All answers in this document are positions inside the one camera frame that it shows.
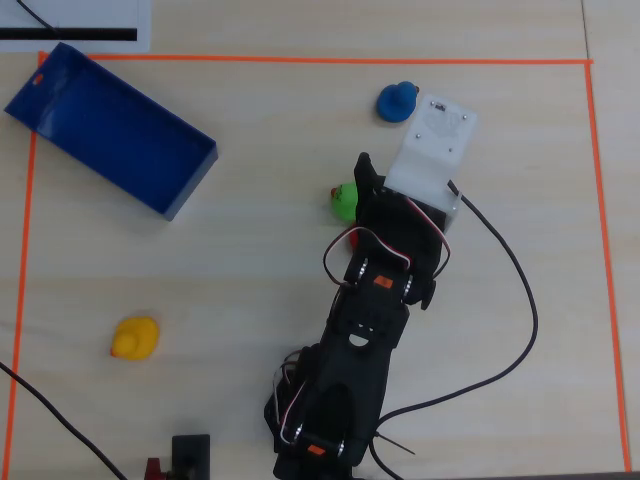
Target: green object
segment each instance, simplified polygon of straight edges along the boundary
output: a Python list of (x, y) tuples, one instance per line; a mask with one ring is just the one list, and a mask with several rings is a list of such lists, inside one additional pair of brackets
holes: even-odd
[(358, 205), (358, 187), (355, 183), (343, 183), (331, 197), (331, 208), (341, 220), (351, 224), (356, 221)]

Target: yellow rubber duck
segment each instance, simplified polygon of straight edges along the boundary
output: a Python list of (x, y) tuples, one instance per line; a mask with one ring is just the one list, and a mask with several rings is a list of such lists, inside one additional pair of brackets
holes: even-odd
[(156, 349), (160, 329), (151, 317), (132, 317), (120, 322), (111, 344), (111, 356), (144, 360)]

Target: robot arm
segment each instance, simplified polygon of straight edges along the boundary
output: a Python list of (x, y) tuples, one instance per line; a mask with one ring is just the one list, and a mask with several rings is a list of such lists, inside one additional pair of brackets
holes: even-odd
[[(351, 477), (373, 438), (384, 400), (391, 351), (409, 318), (407, 305), (433, 297), (442, 243), (406, 197), (386, 188), (369, 155), (355, 168), (357, 224), (411, 259), (407, 268), (362, 232), (320, 343), (300, 353), (288, 384), (265, 407), (281, 480)], [(420, 205), (441, 230), (446, 215)]]

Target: blue object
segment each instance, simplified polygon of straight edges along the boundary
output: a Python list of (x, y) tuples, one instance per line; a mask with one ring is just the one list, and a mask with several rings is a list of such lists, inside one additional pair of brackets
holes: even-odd
[(417, 98), (418, 88), (411, 82), (389, 85), (380, 92), (376, 110), (387, 122), (404, 122), (416, 109)]
[(5, 111), (172, 220), (216, 142), (63, 43)]

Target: wooden table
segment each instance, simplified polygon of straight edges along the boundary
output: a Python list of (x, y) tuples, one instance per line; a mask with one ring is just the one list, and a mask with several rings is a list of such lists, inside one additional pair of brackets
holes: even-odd
[[(638, 7), (585, 7), (633, 412), (640, 406), (631, 343), (640, 261), (638, 222), (629, 218), (637, 215), (635, 111), (615, 101), (619, 73), (606, 61), (617, 65), (619, 44), (633, 49), (635, 34), (617, 25), (631, 24)], [(158, 0), (153, 53), (586, 58), (579, 1), (509, 0)], [(45, 141), (30, 169), (29, 132), (0, 116), (0, 358), (16, 357), (17, 332), (21, 374), (129, 478), (142, 477), (147, 457), (167, 456), (171, 435), (203, 432), (212, 436), (213, 479), (270, 478), (275, 455), (262, 407), (272, 372), (286, 353), (319, 339), (335, 291), (321, 266), (342, 228), (329, 189), (352, 178), (361, 151), (388, 169), (406, 125), (381, 125), (372, 104), (383, 86), (411, 80), (480, 115), (456, 181), (520, 258), (540, 333), (530, 358), (506, 379), (386, 424), (384, 432), (416, 457), (383, 443), (380, 454), (414, 479), (623, 470), (624, 397), (584, 64), (257, 60), (103, 61), (219, 143), (220, 160), (171, 223)], [(0, 56), (1, 102), (35, 64), (35, 55)], [(632, 96), (632, 80), (624, 85)], [(427, 312), (412, 309), (394, 353), (384, 411), (493, 375), (528, 339), (526, 296), (495, 239), (464, 209), (449, 238), (454, 256), (434, 302)], [(333, 268), (347, 258), (346, 250), (337, 254)], [(114, 326), (139, 312), (161, 322), (158, 351), (140, 364), (110, 358)], [(0, 411), (13, 412), (12, 479), (110, 478), (27, 392), (17, 390), (10, 405), (10, 383), (0, 382)], [(629, 420), (633, 440), (640, 424), (631, 413)], [(386, 478), (369, 457), (357, 473)]]

